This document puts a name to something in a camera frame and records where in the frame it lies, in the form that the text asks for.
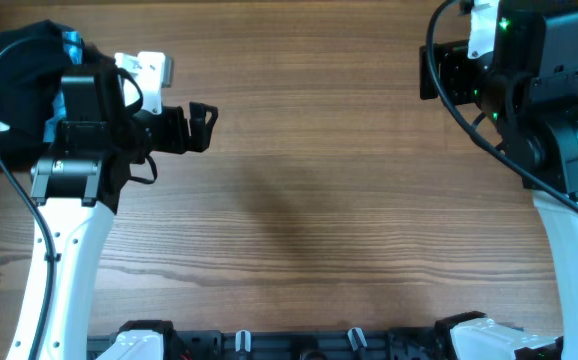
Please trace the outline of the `black t-shirt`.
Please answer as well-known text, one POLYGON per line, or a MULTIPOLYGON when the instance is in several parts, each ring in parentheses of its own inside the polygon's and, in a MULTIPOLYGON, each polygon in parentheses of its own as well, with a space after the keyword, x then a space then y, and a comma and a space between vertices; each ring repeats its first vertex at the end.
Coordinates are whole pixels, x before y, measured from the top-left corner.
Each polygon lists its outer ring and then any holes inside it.
POLYGON ((74 29, 44 20, 0 32, 0 157, 31 166, 53 141, 64 116, 61 77, 72 65, 111 63, 74 29))

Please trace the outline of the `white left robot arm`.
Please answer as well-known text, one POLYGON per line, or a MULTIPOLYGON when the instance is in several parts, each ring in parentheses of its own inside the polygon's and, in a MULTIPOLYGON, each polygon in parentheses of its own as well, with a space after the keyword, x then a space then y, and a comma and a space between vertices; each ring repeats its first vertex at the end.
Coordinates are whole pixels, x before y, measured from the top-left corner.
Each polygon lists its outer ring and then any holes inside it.
POLYGON ((125 104, 133 79, 114 65, 78 65, 61 85, 67 116, 33 168, 32 261, 10 359, 83 359, 103 245, 134 164, 151 152, 203 152, 218 119, 214 106, 192 102, 147 113, 125 104))

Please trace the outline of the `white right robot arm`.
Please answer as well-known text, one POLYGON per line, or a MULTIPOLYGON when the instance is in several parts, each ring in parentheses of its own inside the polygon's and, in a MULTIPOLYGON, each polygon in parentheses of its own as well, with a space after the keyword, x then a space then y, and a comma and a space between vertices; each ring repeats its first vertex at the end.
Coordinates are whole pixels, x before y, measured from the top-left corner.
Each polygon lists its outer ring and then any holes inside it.
POLYGON ((563 332, 532 335, 481 313, 436 325, 448 359, 578 359, 578 5, 462 1, 470 35, 420 48, 420 96, 439 99, 479 148, 515 172, 548 237, 563 332))

